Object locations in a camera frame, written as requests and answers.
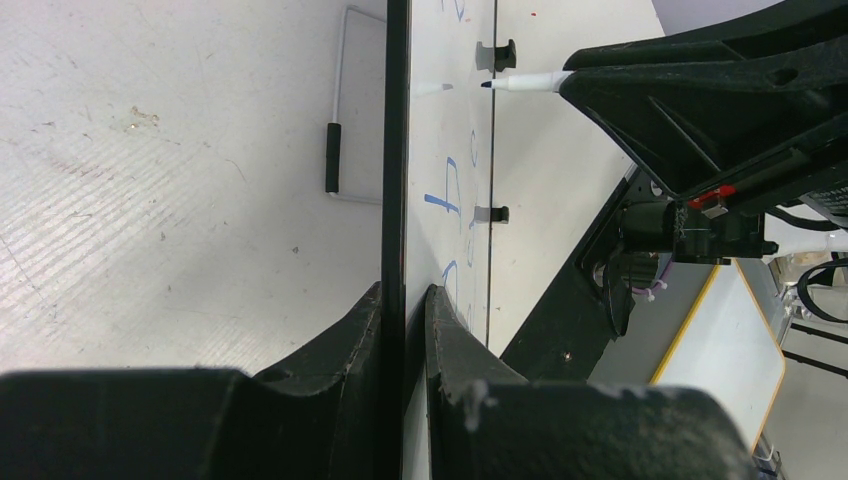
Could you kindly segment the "white blue whiteboard marker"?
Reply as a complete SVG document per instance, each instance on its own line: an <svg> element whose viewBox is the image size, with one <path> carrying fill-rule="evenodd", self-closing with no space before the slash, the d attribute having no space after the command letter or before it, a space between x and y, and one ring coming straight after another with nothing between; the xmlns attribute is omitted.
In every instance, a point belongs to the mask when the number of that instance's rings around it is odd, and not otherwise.
<svg viewBox="0 0 848 480"><path fill-rule="evenodd" d="M511 75L481 83L481 87L489 90L506 92L558 92L562 83L573 74L573 71L561 70L549 73L527 75Z"/></svg>

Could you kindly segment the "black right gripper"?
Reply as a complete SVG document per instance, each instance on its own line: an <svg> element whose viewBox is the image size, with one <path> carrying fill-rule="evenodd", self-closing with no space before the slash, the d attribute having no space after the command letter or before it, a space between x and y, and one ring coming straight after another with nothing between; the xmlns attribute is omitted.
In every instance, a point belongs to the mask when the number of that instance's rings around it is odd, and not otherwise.
<svg viewBox="0 0 848 480"><path fill-rule="evenodd" d="M661 38L580 49L559 95L668 193L714 219L797 200L847 216L847 3L781 1Z"/></svg>

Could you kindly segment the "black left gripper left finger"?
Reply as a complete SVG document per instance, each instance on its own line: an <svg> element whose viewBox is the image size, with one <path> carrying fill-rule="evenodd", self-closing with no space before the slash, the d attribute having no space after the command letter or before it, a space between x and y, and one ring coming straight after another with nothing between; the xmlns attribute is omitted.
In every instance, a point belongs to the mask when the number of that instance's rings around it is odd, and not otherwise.
<svg viewBox="0 0 848 480"><path fill-rule="evenodd" d="M255 375L19 371L1 378L5 479L371 479L380 294Z"/></svg>

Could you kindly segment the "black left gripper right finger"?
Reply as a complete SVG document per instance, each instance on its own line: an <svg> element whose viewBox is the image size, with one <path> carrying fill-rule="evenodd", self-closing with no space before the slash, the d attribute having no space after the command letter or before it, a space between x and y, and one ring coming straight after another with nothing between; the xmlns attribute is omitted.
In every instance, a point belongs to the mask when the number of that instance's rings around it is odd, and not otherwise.
<svg viewBox="0 0 848 480"><path fill-rule="evenodd" d="M752 479L735 424L680 387L531 382L458 320L445 288L423 302L435 479Z"/></svg>

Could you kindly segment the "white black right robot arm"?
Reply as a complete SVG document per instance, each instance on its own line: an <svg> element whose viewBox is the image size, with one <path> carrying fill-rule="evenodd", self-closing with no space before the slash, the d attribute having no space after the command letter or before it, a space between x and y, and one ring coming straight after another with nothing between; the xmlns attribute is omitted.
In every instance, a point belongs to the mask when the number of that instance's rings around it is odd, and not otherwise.
<svg viewBox="0 0 848 480"><path fill-rule="evenodd" d="M688 32L581 49L558 92L663 192L616 216L615 253L775 254L801 202L847 226L847 5L783 1Z"/></svg>

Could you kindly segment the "black framed whiteboard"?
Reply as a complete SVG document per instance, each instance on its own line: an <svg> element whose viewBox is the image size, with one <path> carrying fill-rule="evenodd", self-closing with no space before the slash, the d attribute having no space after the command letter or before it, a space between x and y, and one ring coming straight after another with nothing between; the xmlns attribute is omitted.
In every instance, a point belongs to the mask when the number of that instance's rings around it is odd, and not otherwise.
<svg viewBox="0 0 848 480"><path fill-rule="evenodd" d="M406 356L400 479L430 477L423 342L428 287L444 288L479 342L490 330L497 3L387 5L381 281L383 323Z"/></svg>

